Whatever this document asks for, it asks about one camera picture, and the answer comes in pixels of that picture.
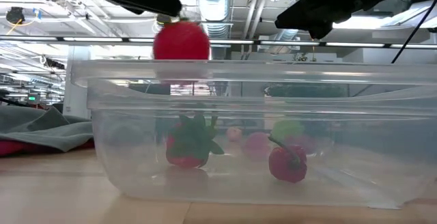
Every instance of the green pepper stem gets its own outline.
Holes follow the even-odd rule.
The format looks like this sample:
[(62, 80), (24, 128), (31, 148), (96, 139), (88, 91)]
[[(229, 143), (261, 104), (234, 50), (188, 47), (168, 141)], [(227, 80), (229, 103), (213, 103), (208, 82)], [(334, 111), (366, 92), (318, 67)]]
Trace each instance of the green pepper stem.
[(268, 139), (269, 139), (271, 142), (273, 142), (273, 143), (279, 145), (279, 146), (280, 146), (281, 148), (283, 148), (286, 152), (290, 153), (290, 154), (294, 157), (294, 161), (296, 162), (296, 164), (297, 164), (297, 165), (300, 165), (300, 158), (299, 158), (299, 156), (297, 155), (297, 153), (295, 153), (293, 150), (289, 149), (287, 146), (285, 146), (285, 145), (284, 145), (283, 143), (281, 143), (280, 141), (278, 141), (278, 140), (276, 140), (275, 138), (273, 138), (272, 135), (270, 135), (270, 136), (268, 137)]

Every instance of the green strawberry leaves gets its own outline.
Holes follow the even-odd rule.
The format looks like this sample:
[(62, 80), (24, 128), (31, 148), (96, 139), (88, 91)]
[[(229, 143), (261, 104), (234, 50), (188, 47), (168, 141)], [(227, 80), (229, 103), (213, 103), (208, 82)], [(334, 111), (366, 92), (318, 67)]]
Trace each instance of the green strawberry leaves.
[(211, 125), (206, 126), (203, 112), (197, 112), (194, 118), (180, 115), (180, 126), (171, 130), (170, 134), (174, 139), (174, 144), (169, 148), (170, 155), (174, 157), (192, 156), (202, 161), (199, 167), (204, 166), (210, 152), (216, 155), (223, 155), (223, 149), (213, 141), (217, 134), (214, 128), (218, 117), (213, 115)]

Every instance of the gray cloth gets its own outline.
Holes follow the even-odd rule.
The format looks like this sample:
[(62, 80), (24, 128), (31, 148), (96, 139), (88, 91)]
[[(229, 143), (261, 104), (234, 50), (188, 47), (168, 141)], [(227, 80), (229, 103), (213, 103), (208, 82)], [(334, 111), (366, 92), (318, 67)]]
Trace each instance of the gray cloth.
[(45, 145), (67, 152), (93, 138), (91, 120), (27, 107), (0, 106), (0, 141)]

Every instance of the wooden table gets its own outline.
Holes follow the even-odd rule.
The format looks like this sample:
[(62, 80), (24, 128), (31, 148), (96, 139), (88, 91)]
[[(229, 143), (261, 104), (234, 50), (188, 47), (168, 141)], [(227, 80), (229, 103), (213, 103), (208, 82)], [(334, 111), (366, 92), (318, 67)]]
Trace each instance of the wooden table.
[(437, 223), (437, 184), (402, 210), (144, 201), (123, 196), (93, 150), (0, 159), (0, 223)]

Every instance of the plastic bin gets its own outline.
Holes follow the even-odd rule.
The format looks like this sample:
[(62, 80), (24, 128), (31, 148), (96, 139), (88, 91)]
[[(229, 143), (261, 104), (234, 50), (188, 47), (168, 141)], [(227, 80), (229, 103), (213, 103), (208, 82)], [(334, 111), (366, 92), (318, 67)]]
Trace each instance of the plastic bin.
[[(132, 197), (399, 208), (437, 176), (436, 73), (436, 66), (104, 60), (74, 63), (72, 81), (88, 87), (98, 158)], [(145, 94), (115, 79), (210, 88), (194, 96)], [(266, 86), (281, 83), (303, 91), (265, 96)], [(326, 87), (344, 92), (327, 94)], [(205, 126), (218, 117), (215, 137), (202, 133), (209, 128), (195, 115)], [(239, 130), (229, 139), (231, 127), (242, 131), (240, 139)], [(278, 145), (268, 135), (303, 149), (303, 180), (272, 174), (283, 165), (272, 158)], [(176, 136), (180, 151), (168, 149)], [(224, 153), (212, 148), (211, 137)], [(202, 151), (202, 165), (171, 164), (169, 150), (170, 158), (183, 159)], [(282, 173), (296, 174), (299, 161), (287, 161)]]

